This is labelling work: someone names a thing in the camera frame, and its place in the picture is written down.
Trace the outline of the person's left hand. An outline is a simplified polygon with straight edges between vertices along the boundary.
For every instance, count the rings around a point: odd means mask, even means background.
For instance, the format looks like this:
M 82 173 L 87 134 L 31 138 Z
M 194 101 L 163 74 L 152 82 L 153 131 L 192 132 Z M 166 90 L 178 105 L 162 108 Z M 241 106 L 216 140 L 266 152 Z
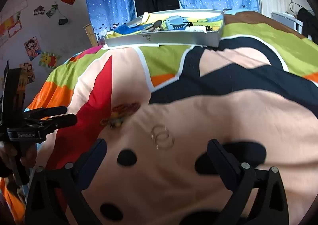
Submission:
M 11 169 L 11 160 L 19 160 L 23 166 L 32 168 L 36 164 L 37 157 L 37 145 L 31 145 L 25 151 L 17 151 L 9 143 L 1 142 L 1 159 L 5 165 Z

